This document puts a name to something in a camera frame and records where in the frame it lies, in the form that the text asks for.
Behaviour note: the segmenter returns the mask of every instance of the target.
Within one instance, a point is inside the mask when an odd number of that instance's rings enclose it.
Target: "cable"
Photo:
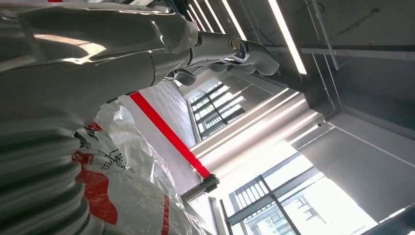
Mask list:
[[[268,40],[272,45],[275,45],[273,41],[271,41],[267,36],[265,36],[265,34],[262,32],[261,27],[258,26],[259,29],[259,33],[266,39]]]

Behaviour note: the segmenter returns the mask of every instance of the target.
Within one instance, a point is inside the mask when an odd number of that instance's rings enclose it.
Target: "glass window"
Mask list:
[[[207,106],[206,108],[204,108],[203,110],[201,110],[201,111],[199,112],[200,117],[201,117],[201,118],[202,118],[202,117],[204,117],[206,114],[208,114],[208,113],[210,113],[211,111],[213,111],[213,109],[214,109],[213,105],[209,105],[209,106]]]
[[[233,98],[233,95],[229,92],[227,92],[224,96],[220,97],[217,101],[213,103],[215,107],[219,107],[222,104],[226,103],[227,101],[231,100]]]
[[[193,111],[198,110],[200,107],[202,107],[204,104],[206,104],[208,102],[209,102],[209,99],[208,98],[203,99],[202,101],[200,101],[196,105],[192,106]]]
[[[237,97],[222,111],[217,110],[221,105],[234,99],[238,94],[227,92],[229,87],[221,82],[206,90],[198,97],[192,99],[192,111],[197,122],[197,128],[202,139],[216,133],[230,121],[245,111],[238,105],[243,97]]]
[[[326,177],[288,194],[282,205],[302,235],[357,235],[377,225]]]
[[[271,189],[275,189],[311,167],[313,164],[305,156],[300,155],[281,169],[265,177],[265,182]]]
[[[295,234],[275,203],[268,204],[232,226],[235,235],[290,235]]]
[[[220,89],[218,89],[217,91],[213,92],[211,95],[209,95],[209,97],[211,99],[217,97],[218,95],[220,95],[221,93],[227,91],[229,89],[228,86],[222,86]]]

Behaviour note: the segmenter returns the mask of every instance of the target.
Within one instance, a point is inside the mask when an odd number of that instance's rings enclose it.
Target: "red stripe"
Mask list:
[[[78,179],[85,183],[85,197],[88,199],[91,214],[110,223],[116,224],[118,213],[108,197],[109,179],[106,175],[87,170],[83,165],[90,161],[93,154],[77,151],[72,155],[74,161],[81,163]]]
[[[161,230],[161,235],[168,235],[169,229],[169,198],[168,196],[164,196],[164,216],[163,216],[163,229]]]
[[[203,177],[210,176],[210,172],[204,167],[182,140],[174,133],[160,115],[151,107],[150,103],[139,92],[130,95],[131,99],[141,108],[154,125],[172,143],[172,145],[183,155],[184,158],[197,170]]]

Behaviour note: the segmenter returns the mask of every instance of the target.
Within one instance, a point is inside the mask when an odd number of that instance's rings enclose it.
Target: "led light strip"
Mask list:
[[[196,4],[197,9],[199,9],[199,11],[200,11],[200,14],[202,14],[202,17],[205,20],[207,26],[209,27],[209,30],[213,33],[213,28],[212,28],[212,26],[210,26],[209,21],[206,19],[206,16],[203,13],[202,9],[200,8],[200,5],[197,3],[197,0],[194,0],[194,2]]]
[[[192,6],[191,4],[189,4],[189,7],[190,7],[190,9],[192,10],[193,14],[195,15],[195,17],[196,17],[196,19],[197,19],[197,22],[199,22],[200,27],[202,28],[202,30],[206,32],[206,29],[205,29],[205,27],[203,26],[202,22],[200,21],[199,17],[197,16],[196,11],[193,9],[193,6]]]
[[[297,107],[299,107],[304,102],[306,102],[305,99],[300,100],[299,102],[295,103],[294,105],[292,105],[288,109],[286,109],[283,112],[279,113],[273,120],[276,121],[278,119],[281,119],[282,117],[284,117],[285,115],[287,115],[289,112],[292,112],[293,110],[295,110]],[[315,115],[317,115],[317,112],[315,112],[312,115],[306,117],[305,119],[301,120],[300,122],[292,125],[289,129],[285,130],[284,132],[282,132],[281,134],[279,134],[277,137],[272,138],[272,140],[270,140],[270,141],[274,142],[274,139],[277,140],[277,142],[281,141],[281,139],[285,138],[286,135],[290,134],[290,132],[292,132],[294,129],[298,128],[299,126],[301,126],[302,124],[304,124],[305,122],[307,122],[308,120],[310,120]],[[262,131],[264,128],[266,128],[268,126],[267,125],[261,125],[259,127],[256,127],[256,126],[254,126],[254,127],[255,127],[255,129],[251,129],[250,132],[253,132],[253,131],[255,131],[255,132]],[[245,139],[249,139],[250,136],[252,136],[250,133],[244,133]],[[231,149],[233,149],[232,146],[226,146],[225,149],[222,149],[221,152],[228,152]],[[220,158],[220,155],[214,155],[212,157],[209,157],[209,159],[207,161],[203,161],[203,159],[201,159],[201,163],[202,163],[203,166],[206,166],[206,165],[211,164],[212,162],[214,162],[215,160],[217,160],[219,158]]]
[[[268,0],[271,5],[271,9],[275,15],[275,19],[281,29],[282,35],[284,36],[285,42],[287,43],[288,49],[293,56],[294,62],[296,63],[296,67],[298,71],[302,74],[307,74],[305,70],[304,64],[301,61],[300,54],[294,44],[293,38],[291,37],[290,31],[288,30],[287,24],[285,23],[284,17],[282,16],[281,10],[277,4],[276,0]]]
[[[222,0],[222,2],[223,2],[223,5],[225,5],[225,8],[229,13],[229,16],[231,17],[233,24],[236,27],[236,30],[238,30],[239,36],[241,37],[242,40],[246,40],[245,34],[242,31],[241,26],[239,25],[238,21],[236,20],[235,15],[233,14],[228,2],[226,0]]]
[[[213,137],[219,135],[220,133],[224,132],[226,129],[229,129],[231,126],[234,126],[235,124],[237,124],[238,122],[242,121],[243,119],[245,119],[246,117],[248,117],[249,115],[253,114],[254,112],[258,111],[260,108],[264,107],[265,105],[267,105],[269,102],[273,101],[274,99],[278,98],[280,95],[286,93],[288,91],[288,88],[285,88],[283,91],[281,91],[280,93],[274,95],[273,97],[271,97],[270,99],[266,100],[265,102],[263,102],[262,104],[259,104],[258,106],[256,106],[255,108],[251,109],[249,112],[247,112],[245,115],[243,115],[242,117],[238,118],[237,120],[233,121],[232,123],[226,125],[223,129],[221,129],[220,131],[216,132],[215,134],[209,136],[207,139],[205,139],[203,142],[195,145],[194,147],[192,147],[190,150],[194,151],[196,148],[202,146],[204,143],[206,143],[207,141],[209,141],[210,139],[212,139]]]
[[[208,1],[208,0],[205,0],[205,2],[206,2],[207,7],[209,8],[209,11],[212,13],[213,18],[215,19],[216,23],[218,24],[218,26],[219,26],[219,28],[220,28],[221,32],[222,32],[223,34],[225,34],[225,30],[223,29],[222,25],[220,24],[219,19],[218,19],[218,17],[216,16],[215,12],[213,12],[213,9],[212,9],[212,7],[210,6],[209,1]]]
[[[194,21],[194,18],[193,18],[193,16],[192,16],[192,14],[190,13],[190,11],[189,11],[189,10],[186,10],[186,11],[187,11],[187,13],[189,14],[190,18],[192,19],[192,21],[193,21],[193,22],[195,22],[195,21]]]
[[[210,150],[212,150],[213,148],[215,148],[216,146],[220,145],[221,143],[229,140],[230,138],[232,138],[233,136],[239,134],[239,132],[241,130],[244,130],[246,127],[252,125],[253,123],[255,123],[256,121],[260,120],[261,118],[263,118],[264,116],[266,116],[267,114],[269,114],[270,112],[274,111],[275,109],[277,109],[278,107],[280,107],[281,105],[283,105],[284,103],[288,102],[290,99],[294,98],[295,96],[297,96],[299,94],[299,92],[296,92],[294,94],[292,94],[291,96],[289,96],[288,98],[286,98],[285,100],[281,101],[280,103],[278,103],[276,106],[272,107],[271,109],[265,111],[264,113],[262,113],[261,115],[257,116],[255,119],[251,120],[250,122],[248,122],[247,124],[243,125],[242,127],[238,128],[236,131],[234,131],[232,134],[226,136],[225,138],[221,139],[220,141],[216,142],[214,145],[212,145],[211,147],[207,148],[206,150],[204,150],[203,152],[201,152],[200,154],[198,154],[196,156],[196,158],[200,158],[201,156],[203,156],[205,153],[209,152]],[[305,99],[301,100],[300,102],[294,104],[293,106],[291,106],[290,108],[288,108],[287,110],[281,112],[281,114],[279,114],[277,117],[273,118],[272,121],[275,121],[279,118],[281,118],[282,116],[284,116],[285,114],[287,114],[288,112],[290,112],[291,110],[295,109],[296,107],[300,106],[302,103],[305,102]]]
[[[301,135],[297,136],[295,139],[293,139],[292,141],[290,141],[288,144],[292,145],[295,142],[297,142],[299,139],[303,138],[304,136],[308,135],[310,132],[314,131],[315,129],[317,129],[317,125],[314,125],[313,127],[311,127],[310,129],[308,129],[307,131],[305,131],[304,133],[302,133]]]

